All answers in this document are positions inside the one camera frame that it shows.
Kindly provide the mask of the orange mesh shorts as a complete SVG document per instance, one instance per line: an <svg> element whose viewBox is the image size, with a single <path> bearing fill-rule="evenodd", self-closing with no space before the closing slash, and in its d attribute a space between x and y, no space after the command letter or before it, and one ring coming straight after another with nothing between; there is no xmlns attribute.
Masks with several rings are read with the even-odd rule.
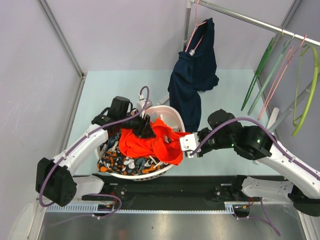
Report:
<svg viewBox="0 0 320 240"><path fill-rule="evenodd" d="M139 138L131 129L122 129L119 140L119 150L130 158L153 157L161 162L179 165L183 160L183 151L180 138L188 135L187 132L175 132L161 119L151 123L156 137Z"/></svg>

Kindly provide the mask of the dark green hanger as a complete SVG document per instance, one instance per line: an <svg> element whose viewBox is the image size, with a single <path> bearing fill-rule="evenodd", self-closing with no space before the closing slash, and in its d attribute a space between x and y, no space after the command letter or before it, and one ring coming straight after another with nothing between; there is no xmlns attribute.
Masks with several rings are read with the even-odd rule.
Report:
<svg viewBox="0 0 320 240"><path fill-rule="evenodd" d="M245 108L246 105L247 105L247 102L248 102L248 100L249 100L249 98L250 98L250 96L251 96L251 94L252 94L252 91L253 91L253 89L254 89L254 86L255 86L258 78L259 78L260 75L261 75L261 72L262 72L262 70L263 70L263 67L264 67L265 64L267 63L267 60L269 59L269 56L270 56L270 54L271 54L271 51L272 51L272 48L273 48L274 43L275 43L275 37L272 37L271 40L270 40L270 42L268 43L267 48L265 49L265 51L264 51L264 53L263 53L263 55L262 55L262 58L260 59L260 62L259 62L259 64L258 64L258 66L257 66L256 71L254 72L254 76L253 76L253 78L252 78L252 80L251 80L251 83L250 83L250 85L249 85L249 88L248 88L248 90L247 90L247 93L246 93L246 95L245 95L245 98L244 98L244 100L243 100L243 103L242 103L242 106L241 106L241 111L243 111L244 108Z"/></svg>

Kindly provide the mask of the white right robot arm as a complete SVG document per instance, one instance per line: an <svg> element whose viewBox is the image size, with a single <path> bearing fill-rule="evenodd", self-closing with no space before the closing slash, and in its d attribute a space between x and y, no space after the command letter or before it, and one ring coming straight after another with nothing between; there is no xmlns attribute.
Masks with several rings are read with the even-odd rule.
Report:
<svg viewBox="0 0 320 240"><path fill-rule="evenodd" d="M320 215L320 172L287 150L263 125L248 117L236 118L223 109L209 115L206 127L195 134L198 157L212 150L233 149L250 161L258 161L285 179L261 180L239 176L230 187L231 196L242 201L245 197L265 198L289 203L312 217Z"/></svg>

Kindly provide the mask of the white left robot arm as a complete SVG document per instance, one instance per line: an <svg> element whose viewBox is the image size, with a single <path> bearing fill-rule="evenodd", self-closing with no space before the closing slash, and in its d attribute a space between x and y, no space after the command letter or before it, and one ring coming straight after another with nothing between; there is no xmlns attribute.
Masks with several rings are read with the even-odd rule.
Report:
<svg viewBox="0 0 320 240"><path fill-rule="evenodd" d="M76 177L75 173L87 157L109 140L112 131L121 128L136 131L138 137L151 137L150 118L144 111L152 106L148 98L140 97L137 113L131 114L132 103L128 98L116 96L111 105L95 116L84 134L70 147L53 157L42 158L37 164L35 190L39 202L49 207L44 199L61 207L74 198L95 195L100 200L110 196L111 188L95 176Z"/></svg>

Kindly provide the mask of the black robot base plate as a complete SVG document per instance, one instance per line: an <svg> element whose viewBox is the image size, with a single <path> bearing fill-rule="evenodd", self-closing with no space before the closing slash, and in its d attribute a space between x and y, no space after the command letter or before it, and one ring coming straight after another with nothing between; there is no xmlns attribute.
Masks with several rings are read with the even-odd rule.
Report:
<svg viewBox="0 0 320 240"><path fill-rule="evenodd" d="M103 181L102 194L114 193L122 201L136 198L203 198L213 202L248 201L242 192L244 175L227 176L160 176L134 181L115 176L94 173Z"/></svg>

